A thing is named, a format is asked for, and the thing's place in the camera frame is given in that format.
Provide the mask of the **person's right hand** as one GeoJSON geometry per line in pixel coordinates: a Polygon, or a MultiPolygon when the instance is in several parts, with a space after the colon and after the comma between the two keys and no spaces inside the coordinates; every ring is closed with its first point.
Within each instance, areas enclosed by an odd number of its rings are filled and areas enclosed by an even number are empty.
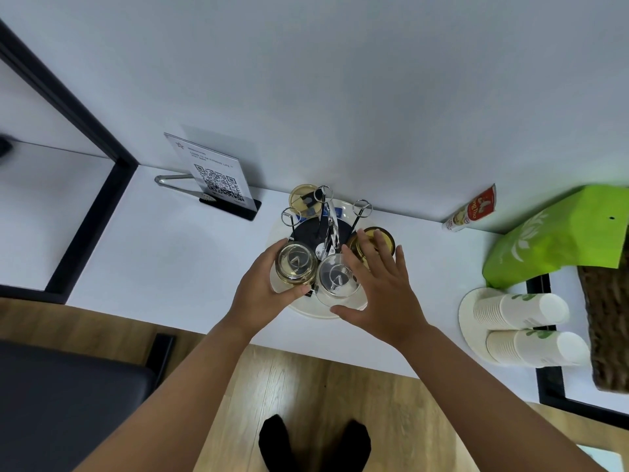
{"type": "Polygon", "coordinates": [[[398,351],[416,339],[436,333],[423,315],[410,282],[404,283],[394,275],[395,254],[391,255],[391,272],[355,272],[353,252],[343,246],[342,254],[363,287],[372,312],[373,330],[368,333],[398,351]]]}

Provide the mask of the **person's left hand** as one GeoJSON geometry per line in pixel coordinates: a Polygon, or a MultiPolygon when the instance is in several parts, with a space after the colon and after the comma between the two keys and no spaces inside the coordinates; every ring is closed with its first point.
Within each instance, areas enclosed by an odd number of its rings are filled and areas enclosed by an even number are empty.
{"type": "Polygon", "coordinates": [[[224,317],[226,324],[237,328],[248,340],[295,301],[274,300],[276,292],[270,280],[276,255],[287,242],[287,238],[277,241],[256,258],[242,277],[232,306],[224,317]]]}

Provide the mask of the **glass jar with yellow liquid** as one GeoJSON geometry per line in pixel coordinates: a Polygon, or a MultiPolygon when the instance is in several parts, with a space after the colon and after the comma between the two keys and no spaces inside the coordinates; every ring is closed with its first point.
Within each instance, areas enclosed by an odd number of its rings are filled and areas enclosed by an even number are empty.
{"type": "Polygon", "coordinates": [[[319,260],[302,242],[288,241],[276,255],[275,270],[287,285],[314,285],[319,260]]]}

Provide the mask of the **person's left forearm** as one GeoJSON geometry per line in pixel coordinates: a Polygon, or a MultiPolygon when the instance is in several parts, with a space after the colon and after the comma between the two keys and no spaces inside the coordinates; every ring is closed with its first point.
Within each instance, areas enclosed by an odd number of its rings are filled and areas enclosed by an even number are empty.
{"type": "Polygon", "coordinates": [[[260,329],[229,311],[74,472],[192,472],[237,363],[260,329]]]}

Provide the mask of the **person's right forearm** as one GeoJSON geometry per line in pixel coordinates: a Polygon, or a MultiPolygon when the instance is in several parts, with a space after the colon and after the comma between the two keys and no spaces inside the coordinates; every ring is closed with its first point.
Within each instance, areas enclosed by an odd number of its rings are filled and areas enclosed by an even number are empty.
{"type": "Polygon", "coordinates": [[[408,331],[395,348],[480,472],[606,472],[437,328],[408,331]]]}

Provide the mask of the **glass jar with gold lid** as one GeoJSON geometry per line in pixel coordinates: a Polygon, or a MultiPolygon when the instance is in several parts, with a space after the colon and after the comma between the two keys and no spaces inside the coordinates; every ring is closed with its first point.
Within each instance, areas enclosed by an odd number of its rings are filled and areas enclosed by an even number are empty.
{"type": "MultiPolygon", "coordinates": [[[[380,230],[382,233],[382,236],[384,238],[384,243],[386,244],[387,248],[389,249],[389,253],[391,255],[395,254],[395,250],[396,250],[396,244],[394,241],[394,238],[391,236],[391,234],[383,229],[383,228],[379,228],[376,226],[370,226],[364,229],[365,234],[367,236],[367,238],[369,239],[369,242],[373,245],[374,249],[376,252],[379,252],[379,248],[378,248],[378,244],[377,241],[375,239],[375,231],[380,230]]],[[[350,248],[350,250],[353,252],[353,254],[366,266],[367,269],[369,269],[369,264],[367,261],[367,258],[360,246],[360,242],[358,240],[358,236],[357,233],[354,232],[350,235],[349,240],[347,242],[348,247],[350,248]]]]}

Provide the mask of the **round white tray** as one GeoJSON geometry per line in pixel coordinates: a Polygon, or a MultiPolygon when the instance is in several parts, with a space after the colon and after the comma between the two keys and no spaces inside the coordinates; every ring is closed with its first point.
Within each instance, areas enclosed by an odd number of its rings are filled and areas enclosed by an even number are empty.
{"type": "MultiPolygon", "coordinates": [[[[369,223],[364,222],[364,219],[363,219],[359,221],[358,226],[360,228],[367,228],[367,227],[370,227],[371,225],[369,225],[369,223]]],[[[271,228],[271,232],[267,240],[267,246],[271,246],[272,244],[276,243],[278,240],[282,238],[288,238],[288,241],[295,241],[295,240],[290,239],[290,235],[291,235],[291,230],[286,225],[284,225],[280,220],[278,220],[274,223],[273,227],[271,228]]],[[[271,280],[271,285],[272,285],[273,290],[277,293],[286,291],[290,287],[293,286],[293,285],[287,285],[279,279],[275,271],[275,265],[271,269],[270,280],[271,280]]],[[[338,316],[330,312],[330,307],[325,306],[316,297],[316,276],[315,276],[314,285],[311,286],[310,294],[297,299],[296,301],[290,304],[290,307],[294,309],[295,311],[297,311],[298,313],[307,317],[319,318],[319,319],[337,319],[338,318],[338,316]]]]}

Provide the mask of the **clear glass jar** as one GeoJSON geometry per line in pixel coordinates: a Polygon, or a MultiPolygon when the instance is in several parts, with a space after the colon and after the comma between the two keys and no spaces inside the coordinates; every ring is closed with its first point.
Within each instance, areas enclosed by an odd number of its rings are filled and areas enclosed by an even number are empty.
{"type": "Polygon", "coordinates": [[[367,306],[364,289],[341,253],[329,255],[319,264],[316,297],[330,308],[339,305],[363,310],[367,306]]]}

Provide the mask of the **metal condiment caddy rack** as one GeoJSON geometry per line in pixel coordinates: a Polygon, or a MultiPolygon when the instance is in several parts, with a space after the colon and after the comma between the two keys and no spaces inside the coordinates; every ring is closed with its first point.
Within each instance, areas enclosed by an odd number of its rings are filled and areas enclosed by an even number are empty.
{"type": "Polygon", "coordinates": [[[280,221],[291,230],[290,239],[312,248],[320,261],[328,255],[340,253],[341,246],[347,245],[350,235],[356,232],[359,221],[373,212],[373,205],[365,199],[348,203],[335,199],[333,190],[328,189],[330,198],[321,201],[320,218],[300,222],[299,211],[289,206],[280,215],[280,221]]]}

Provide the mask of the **white paper plate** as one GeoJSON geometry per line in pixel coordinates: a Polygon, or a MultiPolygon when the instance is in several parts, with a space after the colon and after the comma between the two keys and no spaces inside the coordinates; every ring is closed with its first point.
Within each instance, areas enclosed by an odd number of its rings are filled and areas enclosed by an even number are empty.
{"type": "Polygon", "coordinates": [[[486,347],[487,336],[492,332],[474,317],[473,311],[479,300],[485,300],[502,293],[494,288],[480,287],[469,291],[459,305],[459,326],[464,340],[475,355],[489,363],[496,363],[486,347]]]}

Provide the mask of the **red and yellow tube packet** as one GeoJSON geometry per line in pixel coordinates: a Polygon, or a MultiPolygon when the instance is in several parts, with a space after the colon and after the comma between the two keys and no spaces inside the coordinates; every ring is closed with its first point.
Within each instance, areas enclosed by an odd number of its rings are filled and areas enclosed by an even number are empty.
{"type": "Polygon", "coordinates": [[[496,184],[492,184],[491,187],[476,195],[468,204],[451,214],[442,223],[442,229],[455,232],[470,227],[471,224],[482,220],[495,211],[496,198],[496,184]]]}

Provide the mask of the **open glass jar with spoon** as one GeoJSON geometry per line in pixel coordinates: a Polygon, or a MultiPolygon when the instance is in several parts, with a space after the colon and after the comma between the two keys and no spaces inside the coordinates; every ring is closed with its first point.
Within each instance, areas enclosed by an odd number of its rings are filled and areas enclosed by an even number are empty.
{"type": "Polygon", "coordinates": [[[299,221],[304,222],[311,218],[320,218],[323,203],[330,198],[329,189],[326,186],[313,184],[300,184],[289,195],[289,207],[299,211],[299,221]]]}

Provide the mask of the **stack of white paper cups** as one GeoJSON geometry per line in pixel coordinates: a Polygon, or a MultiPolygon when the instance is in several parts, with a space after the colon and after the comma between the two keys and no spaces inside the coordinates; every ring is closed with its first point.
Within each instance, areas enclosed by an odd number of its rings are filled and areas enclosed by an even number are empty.
{"type": "Polygon", "coordinates": [[[568,321],[568,304],[553,293],[501,293],[477,300],[472,317],[488,330],[524,330],[568,321]]]}
{"type": "Polygon", "coordinates": [[[591,356],[578,334],[553,330],[492,331],[486,347],[498,364],[522,367],[586,365],[591,356]]]}

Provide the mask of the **person's right foot black sock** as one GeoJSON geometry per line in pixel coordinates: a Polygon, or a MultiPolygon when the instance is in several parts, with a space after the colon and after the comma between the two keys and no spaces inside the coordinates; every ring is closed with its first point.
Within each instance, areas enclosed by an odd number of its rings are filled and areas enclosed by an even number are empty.
{"type": "Polygon", "coordinates": [[[364,472],[371,451],[371,438],[366,426],[352,419],[323,472],[364,472]]]}

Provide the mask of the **person's foot black sock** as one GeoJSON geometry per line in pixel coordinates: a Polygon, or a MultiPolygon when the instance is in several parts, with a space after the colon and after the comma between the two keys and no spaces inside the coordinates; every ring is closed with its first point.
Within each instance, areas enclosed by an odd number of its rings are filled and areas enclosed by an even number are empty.
{"type": "Polygon", "coordinates": [[[352,419],[323,472],[364,472],[371,451],[371,438],[366,426],[352,419]]]}
{"type": "Polygon", "coordinates": [[[258,447],[268,472],[301,472],[280,415],[275,414],[263,422],[258,447]]]}

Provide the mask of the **acrylic sign stand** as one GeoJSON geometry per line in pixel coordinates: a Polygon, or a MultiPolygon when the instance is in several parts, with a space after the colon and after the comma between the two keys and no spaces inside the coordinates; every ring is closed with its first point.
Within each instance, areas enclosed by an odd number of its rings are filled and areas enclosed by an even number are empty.
{"type": "Polygon", "coordinates": [[[200,191],[217,199],[206,204],[249,222],[262,203],[252,195],[240,161],[173,134],[164,133],[177,156],[189,165],[200,191]]]}

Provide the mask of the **person's left foot black sock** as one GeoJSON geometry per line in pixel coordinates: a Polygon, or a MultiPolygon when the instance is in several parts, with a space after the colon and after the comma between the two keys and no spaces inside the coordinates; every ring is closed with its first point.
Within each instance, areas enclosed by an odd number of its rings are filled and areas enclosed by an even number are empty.
{"type": "Polygon", "coordinates": [[[275,414],[263,422],[258,447],[268,472],[301,472],[280,415],[275,414]]]}

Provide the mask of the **green paper bag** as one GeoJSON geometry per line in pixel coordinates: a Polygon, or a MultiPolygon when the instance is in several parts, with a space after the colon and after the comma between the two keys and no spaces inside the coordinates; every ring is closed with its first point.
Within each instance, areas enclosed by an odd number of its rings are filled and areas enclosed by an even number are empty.
{"type": "Polygon", "coordinates": [[[487,286],[508,289],[566,266],[619,266],[629,187],[585,186],[500,238],[483,266],[487,286]]]}

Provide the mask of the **metal tongs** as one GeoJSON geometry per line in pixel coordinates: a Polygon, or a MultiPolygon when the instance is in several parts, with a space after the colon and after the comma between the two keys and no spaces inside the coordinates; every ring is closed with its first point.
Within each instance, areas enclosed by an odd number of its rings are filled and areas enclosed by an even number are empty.
{"type": "Polygon", "coordinates": [[[192,197],[198,198],[200,200],[200,202],[202,203],[206,203],[209,205],[212,204],[216,204],[217,203],[217,199],[212,197],[211,195],[202,192],[202,191],[196,191],[196,190],[190,190],[190,189],[183,189],[180,187],[177,187],[175,185],[172,185],[170,182],[171,181],[183,181],[183,180],[189,180],[189,179],[194,179],[194,176],[192,174],[177,174],[177,175],[157,175],[154,178],[154,182],[161,187],[165,187],[167,189],[171,189],[171,190],[176,190],[177,192],[181,192],[187,195],[190,195],[192,197]]]}

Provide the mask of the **brown wicker basket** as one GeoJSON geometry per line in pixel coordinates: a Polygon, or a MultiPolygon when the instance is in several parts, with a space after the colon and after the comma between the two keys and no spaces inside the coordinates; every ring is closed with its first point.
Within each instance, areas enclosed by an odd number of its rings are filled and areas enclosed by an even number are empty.
{"type": "Polygon", "coordinates": [[[619,267],[578,267],[597,389],[629,395],[629,246],[619,267]]]}

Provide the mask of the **black chair seat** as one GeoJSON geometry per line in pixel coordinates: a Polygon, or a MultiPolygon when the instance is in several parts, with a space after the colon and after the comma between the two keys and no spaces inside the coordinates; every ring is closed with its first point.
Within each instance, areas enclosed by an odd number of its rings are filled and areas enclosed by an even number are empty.
{"type": "Polygon", "coordinates": [[[0,340],[0,472],[72,472],[160,385],[176,342],[144,365],[0,340]]]}

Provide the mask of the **black table frame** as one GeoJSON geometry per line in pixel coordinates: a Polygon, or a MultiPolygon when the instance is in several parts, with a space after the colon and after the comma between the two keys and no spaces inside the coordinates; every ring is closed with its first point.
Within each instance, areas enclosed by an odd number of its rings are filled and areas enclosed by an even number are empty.
{"type": "MultiPolygon", "coordinates": [[[[576,267],[564,267],[527,280],[526,292],[554,293],[563,298],[569,306],[569,320],[549,329],[578,334],[591,350],[594,349],[589,339],[586,300],[576,267]]],[[[538,369],[537,383],[541,404],[629,430],[629,394],[599,390],[593,381],[590,360],[582,366],[538,369]]]]}

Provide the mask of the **black metal frame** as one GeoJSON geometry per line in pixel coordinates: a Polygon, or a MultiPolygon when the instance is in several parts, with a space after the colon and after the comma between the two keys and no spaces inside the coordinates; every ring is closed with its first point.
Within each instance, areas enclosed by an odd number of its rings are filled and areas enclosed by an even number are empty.
{"type": "Polygon", "coordinates": [[[0,59],[114,163],[46,288],[0,284],[0,298],[65,305],[132,180],[138,161],[1,18],[0,59]]]}

